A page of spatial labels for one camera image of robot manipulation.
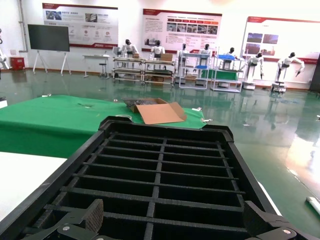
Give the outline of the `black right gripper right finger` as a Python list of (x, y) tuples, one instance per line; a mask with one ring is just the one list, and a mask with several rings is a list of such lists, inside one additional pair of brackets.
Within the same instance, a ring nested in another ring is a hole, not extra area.
[(243, 208), (243, 224), (251, 240), (309, 240), (284, 217), (260, 210), (252, 201)]

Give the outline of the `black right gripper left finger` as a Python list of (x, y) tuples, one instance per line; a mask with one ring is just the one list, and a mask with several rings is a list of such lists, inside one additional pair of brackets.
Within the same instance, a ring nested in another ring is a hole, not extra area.
[(104, 203), (94, 200), (86, 209), (68, 212), (54, 226), (25, 237), (26, 240), (92, 240), (104, 218)]

